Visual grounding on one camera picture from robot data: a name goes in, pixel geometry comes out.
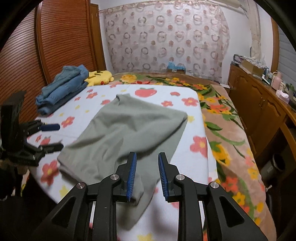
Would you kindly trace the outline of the grey-green shorts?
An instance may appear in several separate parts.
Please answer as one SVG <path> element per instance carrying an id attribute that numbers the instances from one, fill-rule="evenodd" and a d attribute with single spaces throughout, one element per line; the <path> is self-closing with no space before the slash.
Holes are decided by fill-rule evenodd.
<path id="1" fill-rule="evenodd" d="M 119 226 L 130 230 L 148 207 L 159 182 L 158 154 L 173 156 L 187 118 L 183 111 L 119 94 L 100 109 L 76 141 L 62 149 L 60 170 L 71 179 L 95 184 L 135 152 L 132 199 L 117 207 Z"/>

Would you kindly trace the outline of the floral brown bed blanket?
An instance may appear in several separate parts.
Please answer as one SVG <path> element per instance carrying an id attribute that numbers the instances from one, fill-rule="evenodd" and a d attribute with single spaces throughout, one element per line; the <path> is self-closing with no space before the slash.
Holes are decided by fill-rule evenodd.
<path id="1" fill-rule="evenodd" d="M 219 84 L 179 73 L 119 73 L 115 83 L 189 87 L 197 92 L 206 136 L 216 160 L 217 181 L 260 227 L 268 240 L 276 229 L 266 204 L 265 186 L 237 110 Z"/>

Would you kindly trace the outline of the folded blue denim jeans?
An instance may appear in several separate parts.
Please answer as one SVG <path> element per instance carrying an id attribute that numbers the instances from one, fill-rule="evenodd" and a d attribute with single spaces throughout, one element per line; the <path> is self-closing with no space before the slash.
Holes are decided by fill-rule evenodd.
<path id="1" fill-rule="evenodd" d="M 52 83 L 42 88 L 36 97 L 37 113 L 48 116 L 79 94 L 87 86 L 89 71 L 84 65 L 63 66 Z"/>

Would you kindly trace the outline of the yellow plush toy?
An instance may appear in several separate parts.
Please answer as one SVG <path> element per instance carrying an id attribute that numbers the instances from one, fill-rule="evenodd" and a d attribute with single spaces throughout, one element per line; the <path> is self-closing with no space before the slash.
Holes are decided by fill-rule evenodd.
<path id="1" fill-rule="evenodd" d="M 88 87 L 95 85 L 106 85 L 113 82 L 114 78 L 112 73 L 107 70 L 89 72 L 89 76 L 85 79 Z"/>

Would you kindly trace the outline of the brown louvered wardrobe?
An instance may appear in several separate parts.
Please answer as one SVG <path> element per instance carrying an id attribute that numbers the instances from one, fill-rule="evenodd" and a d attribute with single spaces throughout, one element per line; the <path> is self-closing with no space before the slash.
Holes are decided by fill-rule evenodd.
<path id="1" fill-rule="evenodd" d="M 1 102 L 26 91 L 20 121 L 37 116 L 35 98 L 63 66 L 106 70 L 99 6 L 94 1 L 42 1 L 13 31 L 1 51 Z"/>

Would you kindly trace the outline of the brown wooden sideboard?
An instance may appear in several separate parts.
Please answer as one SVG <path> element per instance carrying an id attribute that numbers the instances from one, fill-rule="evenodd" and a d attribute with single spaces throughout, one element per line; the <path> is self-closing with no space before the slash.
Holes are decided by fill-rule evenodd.
<path id="1" fill-rule="evenodd" d="M 275 91 L 240 67 L 230 65 L 230 98 L 238 111 L 257 166 L 274 154 L 295 168 L 295 111 Z"/>

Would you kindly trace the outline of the pink tissue pack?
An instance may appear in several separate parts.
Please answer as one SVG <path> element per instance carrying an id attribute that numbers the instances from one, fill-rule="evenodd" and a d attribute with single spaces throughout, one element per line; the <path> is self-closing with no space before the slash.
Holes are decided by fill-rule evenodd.
<path id="1" fill-rule="evenodd" d="M 289 95 L 287 93 L 282 92 L 281 90 L 276 91 L 276 96 L 282 100 L 284 103 L 288 104 L 289 103 Z"/>

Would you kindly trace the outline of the patterned lace curtain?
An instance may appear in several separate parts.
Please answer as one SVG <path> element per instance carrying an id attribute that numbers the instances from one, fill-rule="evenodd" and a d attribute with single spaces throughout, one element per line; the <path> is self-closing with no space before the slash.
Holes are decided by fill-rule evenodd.
<path id="1" fill-rule="evenodd" d="M 230 34 L 219 5 L 146 1 L 102 14 L 114 72 L 166 72 L 172 61 L 191 75 L 222 81 Z"/>

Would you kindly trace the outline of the pink kettle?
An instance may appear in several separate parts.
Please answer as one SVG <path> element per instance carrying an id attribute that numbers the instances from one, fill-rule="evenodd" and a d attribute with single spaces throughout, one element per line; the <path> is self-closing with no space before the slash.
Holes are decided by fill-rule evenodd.
<path id="1" fill-rule="evenodd" d="M 272 78 L 272 82 L 271 82 L 271 87 L 274 90 L 279 90 L 280 88 L 280 84 L 282 82 L 282 74 L 278 71 L 273 72 L 273 78 Z"/>

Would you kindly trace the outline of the cardboard box on sideboard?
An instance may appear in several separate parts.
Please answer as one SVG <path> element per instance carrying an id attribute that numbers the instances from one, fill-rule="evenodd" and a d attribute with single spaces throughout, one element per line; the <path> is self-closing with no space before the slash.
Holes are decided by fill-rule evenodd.
<path id="1" fill-rule="evenodd" d="M 247 73 L 251 75 L 256 75 L 261 77 L 264 74 L 264 68 L 259 68 L 256 65 L 252 64 L 246 59 L 242 60 L 240 67 Z"/>

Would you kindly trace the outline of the blue toy on bed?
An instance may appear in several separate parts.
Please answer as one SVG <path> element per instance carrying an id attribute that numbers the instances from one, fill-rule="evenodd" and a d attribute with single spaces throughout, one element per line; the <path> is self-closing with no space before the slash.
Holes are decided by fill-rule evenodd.
<path id="1" fill-rule="evenodd" d="M 175 64 L 172 61 L 169 61 L 168 66 L 166 68 L 166 71 L 168 73 L 180 73 L 180 74 L 185 74 L 186 73 L 186 68 L 183 64 Z"/>

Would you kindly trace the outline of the grey window shutter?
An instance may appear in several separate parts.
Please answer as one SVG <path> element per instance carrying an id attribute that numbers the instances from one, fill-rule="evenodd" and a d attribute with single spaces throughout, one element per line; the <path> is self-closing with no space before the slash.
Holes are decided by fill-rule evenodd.
<path id="1" fill-rule="evenodd" d="M 292 84 L 295 88 L 295 81 L 296 81 L 295 50 L 280 27 L 278 27 L 278 32 L 279 32 L 279 47 L 280 47 L 278 71 L 282 74 L 282 80 L 285 83 Z"/>

